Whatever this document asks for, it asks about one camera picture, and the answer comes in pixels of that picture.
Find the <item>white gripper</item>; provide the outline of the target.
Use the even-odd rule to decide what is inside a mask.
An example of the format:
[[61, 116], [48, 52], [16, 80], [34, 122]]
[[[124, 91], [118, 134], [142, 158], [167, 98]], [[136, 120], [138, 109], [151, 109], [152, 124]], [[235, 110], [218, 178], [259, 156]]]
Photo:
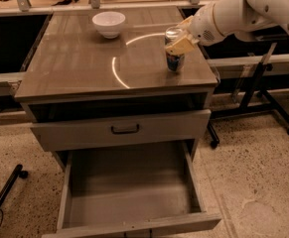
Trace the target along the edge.
[[177, 25], [192, 34], [184, 34], [165, 46], [165, 51], [172, 56], [191, 52], [200, 42], [203, 46], [211, 46], [225, 39], [225, 19], [219, 2], [212, 2], [200, 8], [194, 16], [186, 18]]

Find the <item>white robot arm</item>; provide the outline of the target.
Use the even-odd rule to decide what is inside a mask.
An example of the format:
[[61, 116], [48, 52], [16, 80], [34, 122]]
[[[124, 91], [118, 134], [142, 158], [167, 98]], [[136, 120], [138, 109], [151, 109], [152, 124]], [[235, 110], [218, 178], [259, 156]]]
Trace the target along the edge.
[[170, 55], [182, 55], [198, 44], [211, 46], [230, 35], [273, 25], [289, 36], [289, 0], [217, 0], [181, 22], [179, 36], [165, 50]]

